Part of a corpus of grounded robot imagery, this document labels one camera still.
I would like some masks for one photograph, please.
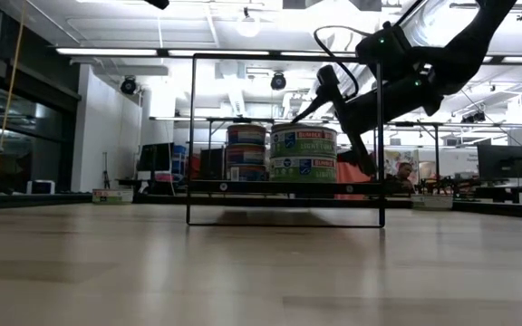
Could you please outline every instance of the wall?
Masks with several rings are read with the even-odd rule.
[[[174,96],[162,96],[158,90],[145,90],[142,93],[141,145],[173,142],[174,122],[151,120],[150,117],[174,116],[174,100]]]
[[[78,105],[74,141],[72,191],[102,188],[103,152],[108,154],[111,187],[117,178],[134,176],[140,145],[141,107],[94,75],[80,70],[82,101]]]

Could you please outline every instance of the stacked cans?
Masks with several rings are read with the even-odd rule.
[[[227,178],[231,181],[266,181],[267,130],[252,124],[227,129]]]
[[[337,132],[301,124],[271,132],[271,181],[335,183]]]

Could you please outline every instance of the black metal frame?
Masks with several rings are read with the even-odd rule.
[[[284,227],[342,227],[342,228],[384,228],[386,225],[386,195],[385,176],[383,168],[378,169],[378,180],[373,183],[364,184],[307,184],[307,183],[280,183],[280,182],[230,182],[230,181],[193,181],[192,180],[192,155],[194,151],[194,129],[195,129],[195,97],[197,85],[197,61],[209,60],[260,60],[260,61],[298,61],[298,62],[358,62],[355,58],[332,58],[332,57],[303,57],[303,56],[281,56],[281,55],[253,55],[253,54],[212,54],[196,53],[192,57],[192,88],[190,95],[190,123],[188,139],[188,186],[187,186],[187,212],[186,223],[193,226],[284,226]],[[378,79],[382,79],[382,66],[378,65]],[[378,164],[383,167],[383,94],[382,88],[378,91]],[[209,121],[209,129],[212,129],[212,121]],[[378,225],[251,225],[251,224],[221,224],[221,223],[193,223],[191,222],[190,210],[193,202],[192,193],[280,193],[280,194],[363,194],[377,195],[378,200]]]

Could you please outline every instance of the box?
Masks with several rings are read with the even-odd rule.
[[[411,200],[413,209],[446,211],[452,209],[453,197],[412,195]]]
[[[92,202],[104,205],[131,204],[134,199],[134,191],[127,189],[94,189]]]

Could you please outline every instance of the speaker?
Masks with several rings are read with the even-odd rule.
[[[147,3],[154,5],[155,7],[159,8],[160,10],[166,9],[170,2],[169,0],[144,0]]]

